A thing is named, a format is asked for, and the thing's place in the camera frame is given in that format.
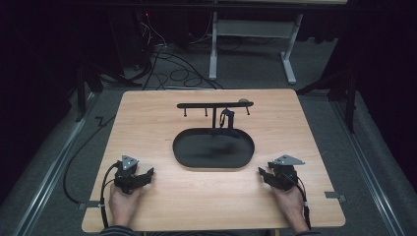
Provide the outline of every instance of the metal rail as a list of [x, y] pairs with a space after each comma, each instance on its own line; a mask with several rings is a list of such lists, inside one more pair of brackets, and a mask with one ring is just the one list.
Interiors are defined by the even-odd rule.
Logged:
[[381, 185], [374, 174], [372, 166], [369, 164], [365, 153], [362, 151], [358, 140], [356, 137], [350, 133], [349, 128], [344, 122], [344, 112], [343, 108], [338, 102], [332, 102], [331, 108], [336, 114], [343, 130], [352, 145], [353, 150], [355, 151], [357, 161], [359, 164], [359, 169], [362, 172], [362, 176], [365, 180], [366, 185], [371, 193], [374, 202], [380, 211], [381, 217], [383, 218], [384, 223], [386, 224], [389, 235], [405, 235], [402, 227], [393, 211], [389, 199], [387, 198], [384, 190], [381, 188]]
[[46, 203], [48, 202], [49, 197], [51, 196], [56, 183], [59, 180], [59, 177], [61, 176], [62, 172], [65, 170], [65, 167], [71, 159], [71, 156], [69, 155], [71, 147], [73, 146], [78, 133], [82, 130], [84, 124], [86, 123], [86, 117], [89, 116], [96, 101], [97, 96], [94, 96], [92, 93], [90, 93], [89, 109], [86, 111], [86, 115], [83, 119], [80, 120], [80, 122], [78, 122], [74, 126], [73, 132], [71, 133], [70, 137], [65, 142], [58, 156], [55, 158], [55, 160], [49, 167], [49, 170], [43, 178], [43, 181], [40, 184], [39, 189], [34, 195], [30, 203], [30, 206], [28, 207], [24, 217], [22, 218], [21, 222], [16, 228], [13, 234], [14, 236], [31, 235], [31, 232], [36, 226], [37, 220], [42, 214], [43, 209]]

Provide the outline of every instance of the sleeve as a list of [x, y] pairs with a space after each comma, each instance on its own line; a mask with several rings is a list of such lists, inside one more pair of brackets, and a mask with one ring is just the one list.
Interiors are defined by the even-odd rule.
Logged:
[[118, 225], [103, 229], [99, 235], [100, 236], [137, 236], [131, 228], [118, 226]]
[[295, 236], [320, 236], [322, 235], [320, 232], [317, 231], [305, 231], [305, 232], [301, 232]]

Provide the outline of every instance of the gray carpet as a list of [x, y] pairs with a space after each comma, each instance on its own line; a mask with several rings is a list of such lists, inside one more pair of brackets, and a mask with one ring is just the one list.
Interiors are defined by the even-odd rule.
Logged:
[[[285, 45], [285, 41], [277, 39], [245, 38], [245, 42], [240, 46], [233, 40], [220, 42], [219, 47], [222, 50], [218, 53], [217, 82], [225, 89], [303, 88], [320, 78], [334, 47], [334, 42], [316, 44], [313, 41], [306, 41], [296, 43], [291, 56], [291, 63], [298, 81], [295, 86], [290, 86], [286, 82], [283, 67], [278, 58], [279, 48], [284, 50]], [[192, 46], [188, 50], [178, 49], [174, 46], [168, 46], [164, 50], [164, 52], [183, 57], [203, 76], [208, 76], [209, 49], [205, 48], [204, 44]], [[170, 55], [160, 53], [159, 56], [186, 65]], [[149, 78], [148, 89], [183, 87], [183, 76], [186, 75], [186, 72], [175, 71], [181, 68], [170, 61], [158, 59], [154, 69], [157, 76]], [[126, 71], [129, 76], [136, 73], [132, 68], [127, 68]], [[167, 78], [168, 81], [162, 87], [160, 83]], [[186, 85], [197, 81], [191, 80]], [[209, 89], [210, 85], [203, 82], [198, 87]], [[95, 95], [96, 101], [90, 105], [92, 110], [86, 117], [85, 124], [70, 149], [69, 156], [76, 154], [76, 157], [68, 171], [68, 190], [71, 196], [80, 202], [86, 202], [89, 199], [98, 165], [112, 127], [112, 122], [110, 122], [85, 145], [89, 137], [99, 128], [98, 120], [95, 117], [103, 117], [103, 120], [106, 121], [114, 116], [125, 90], [127, 88], [123, 86], [105, 85], [104, 92]], [[346, 201], [341, 203], [346, 224], [338, 228], [320, 228], [319, 230], [324, 235], [392, 235], [386, 227], [361, 172], [361, 165], [358, 163], [349, 135], [345, 133], [343, 124], [337, 118], [334, 108], [337, 107], [337, 104], [328, 102], [326, 92], [323, 90], [317, 90], [314, 93], [299, 96], [299, 98], [328, 169], [330, 180], [335, 190], [346, 198]], [[356, 134], [354, 137], [358, 139], [377, 179], [380, 180], [404, 235], [412, 235], [412, 232], [417, 229], [417, 214], [413, 210], [417, 207], [415, 192], [390, 155], [378, 129], [369, 117], [360, 94], [356, 106], [354, 120]], [[33, 157], [27, 171], [2, 205], [0, 235], [12, 235], [18, 228], [30, 202], [41, 186], [49, 166], [57, 158], [68, 137], [73, 133], [77, 125], [74, 122], [77, 114], [78, 110], [75, 105]], [[30, 235], [86, 234], [81, 228], [84, 211], [77, 209], [77, 205], [66, 198], [62, 179], [61, 172], [43, 211], [39, 218], [34, 220], [35, 224], [30, 229]], [[281, 235], [292, 235], [289, 229], [282, 229], [280, 232]]]

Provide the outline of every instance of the equipment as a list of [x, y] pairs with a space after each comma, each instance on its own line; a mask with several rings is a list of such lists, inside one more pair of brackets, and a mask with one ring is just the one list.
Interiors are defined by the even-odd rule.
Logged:
[[[290, 155], [283, 155], [280, 158], [275, 159], [273, 162], [268, 162], [268, 168], [273, 170], [273, 175], [267, 173], [263, 168], [259, 167], [260, 175], [264, 177], [264, 182], [284, 191], [290, 190], [292, 187], [297, 187], [303, 197], [304, 203], [304, 218], [307, 226], [311, 229], [310, 223], [310, 209], [307, 204], [307, 195], [303, 182], [298, 178], [297, 171], [294, 169], [294, 165], [305, 164], [304, 161], [299, 160]], [[303, 189], [298, 185], [300, 180], [303, 185]]]
[[149, 184], [153, 175], [153, 168], [148, 170], [146, 174], [135, 175], [138, 163], [139, 161], [137, 159], [128, 155], [122, 155], [122, 161], [118, 160], [116, 163], [112, 164], [105, 173], [104, 180], [101, 185], [99, 205], [101, 208], [101, 217], [103, 219], [104, 228], [108, 227], [107, 214], [105, 212], [104, 204], [104, 188], [108, 184], [106, 183], [108, 173], [110, 173], [114, 167], [117, 167], [117, 172], [114, 177], [114, 185], [121, 188], [123, 193], [132, 194], [135, 189]]

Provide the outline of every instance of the black curtain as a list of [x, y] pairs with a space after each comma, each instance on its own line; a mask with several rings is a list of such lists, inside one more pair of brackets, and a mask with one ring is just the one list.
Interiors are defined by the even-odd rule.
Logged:
[[49, 2], [0, 3], [1, 204], [71, 107], [77, 62], [60, 14]]
[[356, 81], [393, 157], [416, 189], [417, 5], [413, 0], [368, 0], [358, 6], [373, 11], [350, 15], [322, 79], [343, 70], [350, 75], [322, 89], [343, 98], [349, 80]]

